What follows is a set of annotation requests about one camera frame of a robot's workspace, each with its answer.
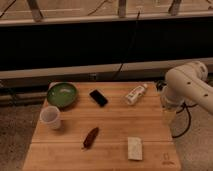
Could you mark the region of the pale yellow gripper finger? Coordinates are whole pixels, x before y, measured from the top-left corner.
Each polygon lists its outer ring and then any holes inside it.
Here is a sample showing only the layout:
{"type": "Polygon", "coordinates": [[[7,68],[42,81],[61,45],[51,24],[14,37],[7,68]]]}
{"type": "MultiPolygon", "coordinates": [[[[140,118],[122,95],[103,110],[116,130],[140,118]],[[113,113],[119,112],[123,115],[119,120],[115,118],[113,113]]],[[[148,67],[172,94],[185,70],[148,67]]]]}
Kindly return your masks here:
{"type": "Polygon", "coordinates": [[[169,125],[172,120],[174,119],[176,115],[176,111],[175,110],[171,110],[171,109],[163,109],[163,123],[166,125],[169,125]]]}

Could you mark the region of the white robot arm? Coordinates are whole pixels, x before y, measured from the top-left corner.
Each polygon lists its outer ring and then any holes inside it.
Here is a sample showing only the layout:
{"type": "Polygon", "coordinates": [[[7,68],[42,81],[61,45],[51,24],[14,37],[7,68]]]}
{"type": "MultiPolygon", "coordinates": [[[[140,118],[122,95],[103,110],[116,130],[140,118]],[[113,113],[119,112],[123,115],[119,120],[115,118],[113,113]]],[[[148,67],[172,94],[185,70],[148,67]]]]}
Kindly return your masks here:
{"type": "Polygon", "coordinates": [[[186,99],[213,115],[213,87],[206,83],[207,77],[208,69],[200,61],[176,66],[165,74],[166,85],[160,93],[164,124],[172,122],[186,99]]]}

